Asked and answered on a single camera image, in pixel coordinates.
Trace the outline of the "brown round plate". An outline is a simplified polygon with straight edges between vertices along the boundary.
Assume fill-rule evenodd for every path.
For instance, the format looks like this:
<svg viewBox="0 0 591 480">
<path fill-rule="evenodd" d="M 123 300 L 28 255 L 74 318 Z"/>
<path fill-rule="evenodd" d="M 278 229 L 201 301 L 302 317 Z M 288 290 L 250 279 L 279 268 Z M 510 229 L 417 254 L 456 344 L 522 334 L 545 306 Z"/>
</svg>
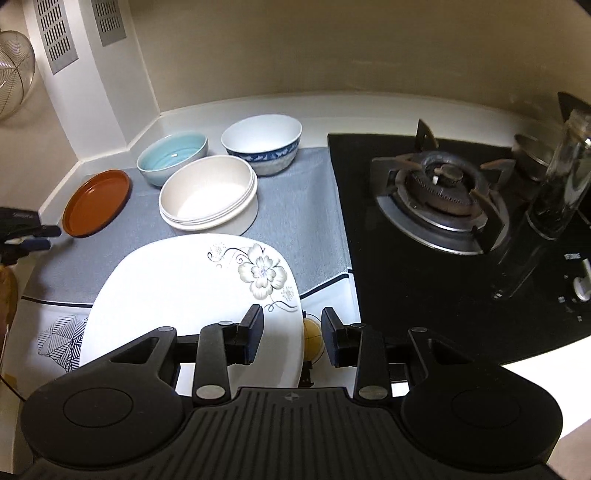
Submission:
<svg viewBox="0 0 591 480">
<path fill-rule="evenodd" d="M 76 238 L 97 233 L 123 209 L 131 186 L 131 179 L 122 170 L 94 175 L 68 201 L 62 215 L 63 230 Z"/>
</svg>

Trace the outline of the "large white floral plate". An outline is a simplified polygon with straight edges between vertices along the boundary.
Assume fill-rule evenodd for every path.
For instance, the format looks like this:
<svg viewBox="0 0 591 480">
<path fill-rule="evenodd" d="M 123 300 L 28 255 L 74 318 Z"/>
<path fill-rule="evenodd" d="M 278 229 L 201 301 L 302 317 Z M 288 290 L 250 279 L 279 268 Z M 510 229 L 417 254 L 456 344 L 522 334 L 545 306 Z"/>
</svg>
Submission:
<svg viewBox="0 0 591 480">
<path fill-rule="evenodd" d="M 189 234 L 127 255 L 101 287 L 81 346 L 85 365 L 162 326 L 194 335 L 218 321 L 242 321 L 263 307 L 263 338 L 252 365 L 228 369 L 240 386 L 297 386 L 304 362 L 304 315 L 290 265 L 263 242 Z"/>
</svg>

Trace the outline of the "light blue ceramic bowl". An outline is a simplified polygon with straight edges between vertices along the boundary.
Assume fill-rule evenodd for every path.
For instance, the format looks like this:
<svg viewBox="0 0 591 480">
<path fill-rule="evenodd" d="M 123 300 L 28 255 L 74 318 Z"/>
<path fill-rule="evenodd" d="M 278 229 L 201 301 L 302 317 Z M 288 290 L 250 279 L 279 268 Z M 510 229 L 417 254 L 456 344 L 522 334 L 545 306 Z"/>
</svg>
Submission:
<svg viewBox="0 0 591 480">
<path fill-rule="evenodd" d="M 161 187 L 169 177 L 183 166 L 208 153 L 208 139 L 200 132 L 180 132 L 167 135 L 138 157 L 136 168 L 153 186 Z"/>
</svg>

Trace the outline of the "cream bowls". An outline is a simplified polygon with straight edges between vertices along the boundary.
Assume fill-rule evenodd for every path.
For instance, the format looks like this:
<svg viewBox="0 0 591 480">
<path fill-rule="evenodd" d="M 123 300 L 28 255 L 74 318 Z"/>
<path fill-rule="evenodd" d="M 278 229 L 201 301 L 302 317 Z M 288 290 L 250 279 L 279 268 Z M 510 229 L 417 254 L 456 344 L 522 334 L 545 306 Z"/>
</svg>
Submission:
<svg viewBox="0 0 591 480">
<path fill-rule="evenodd" d="M 159 213 L 169 226 L 183 232 L 242 235 L 259 212 L 258 186 L 259 178 L 245 160 L 204 157 L 164 183 Z"/>
</svg>

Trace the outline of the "white bowl blue pattern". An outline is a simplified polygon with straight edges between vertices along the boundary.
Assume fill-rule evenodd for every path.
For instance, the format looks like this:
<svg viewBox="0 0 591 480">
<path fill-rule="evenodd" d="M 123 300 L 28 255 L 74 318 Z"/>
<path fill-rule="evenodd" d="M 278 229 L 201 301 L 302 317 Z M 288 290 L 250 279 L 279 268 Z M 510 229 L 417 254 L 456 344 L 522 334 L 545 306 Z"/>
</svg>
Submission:
<svg viewBox="0 0 591 480">
<path fill-rule="evenodd" d="M 294 161 L 302 132 L 301 122 L 293 117 L 257 115 L 229 126 L 221 144 L 229 155 L 248 162 L 257 176 L 271 176 Z"/>
</svg>

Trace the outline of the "yellow round sticker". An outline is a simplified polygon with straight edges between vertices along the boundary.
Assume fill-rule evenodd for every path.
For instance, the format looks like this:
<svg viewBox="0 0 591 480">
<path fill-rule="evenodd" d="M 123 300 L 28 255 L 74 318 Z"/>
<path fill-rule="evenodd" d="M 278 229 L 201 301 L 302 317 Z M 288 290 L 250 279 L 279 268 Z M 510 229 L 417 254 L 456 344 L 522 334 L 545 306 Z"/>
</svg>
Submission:
<svg viewBox="0 0 591 480">
<path fill-rule="evenodd" d="M 307 316 L 304 318 L 304 362 L 314 363 L 322 355 L 324 340 L 322 340 L 322 325 L 317 320 Z"/>
</svg>

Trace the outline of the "wooden cutting board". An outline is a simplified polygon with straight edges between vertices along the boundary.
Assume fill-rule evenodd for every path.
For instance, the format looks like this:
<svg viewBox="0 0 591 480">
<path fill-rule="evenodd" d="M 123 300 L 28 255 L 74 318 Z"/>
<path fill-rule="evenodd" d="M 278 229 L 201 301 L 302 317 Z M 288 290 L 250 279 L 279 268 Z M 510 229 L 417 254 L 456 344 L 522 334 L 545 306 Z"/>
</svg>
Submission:
<svg viewBox="0 0 591 480">
<path fill-rule="evenodd" d="M 0 268 L 0 337 L 1 341 L 12 324 L 18 304 L 18 282 L 13 270 L 4 265 Z"/>
</svg>

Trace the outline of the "black gas stove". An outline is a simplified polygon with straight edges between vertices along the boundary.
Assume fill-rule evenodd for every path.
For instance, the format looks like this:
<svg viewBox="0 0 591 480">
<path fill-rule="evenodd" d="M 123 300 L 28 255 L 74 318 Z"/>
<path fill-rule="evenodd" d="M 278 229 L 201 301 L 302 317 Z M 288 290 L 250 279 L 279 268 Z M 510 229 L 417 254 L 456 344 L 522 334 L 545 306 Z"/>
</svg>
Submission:
<svg viewBox="0 0 591 480">
<path fill-rule="evenodd" d="M 590 334 L 590 204 L 544 238 L 537 179 L 505 147 L 332 133 L 329 154 L 363 322 L 401 341 L 431 329 L 503 363 Z"/>
</svg>

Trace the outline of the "glass jar on stove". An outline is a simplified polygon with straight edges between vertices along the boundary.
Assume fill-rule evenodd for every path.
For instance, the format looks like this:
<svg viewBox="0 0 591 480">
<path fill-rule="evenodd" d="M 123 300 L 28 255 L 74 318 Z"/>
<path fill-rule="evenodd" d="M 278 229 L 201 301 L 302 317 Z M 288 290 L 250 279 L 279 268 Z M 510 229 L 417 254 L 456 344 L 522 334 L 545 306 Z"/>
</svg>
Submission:
<svg viewBox="0 0 591 480">
<path fill-rule="evenodd" d="M 541 187 L 497 266 L 493 298 L 511 298 L 570 223 L 590 185 L 590 114 L 575 109 Z"/>
</svg>

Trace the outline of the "grey wall vent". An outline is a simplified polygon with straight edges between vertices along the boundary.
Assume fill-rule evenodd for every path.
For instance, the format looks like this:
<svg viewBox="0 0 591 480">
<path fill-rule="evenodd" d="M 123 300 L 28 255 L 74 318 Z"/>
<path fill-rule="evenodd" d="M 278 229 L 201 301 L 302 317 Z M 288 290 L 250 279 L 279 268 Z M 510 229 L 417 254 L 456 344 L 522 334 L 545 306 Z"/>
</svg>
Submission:
<svg viewBox="0 0 591 480">
<path fill-rule="evenodd" d="M 103 47 L 126 38 L 124 22 L 117 0 L 92 0 L 91 5 Z"/>
<path fill-rule="evenodd" d="M 35 15 L 50 70 L 57 74 L 78 59 L 63 0 L 35 0 Z"/>
</svg>

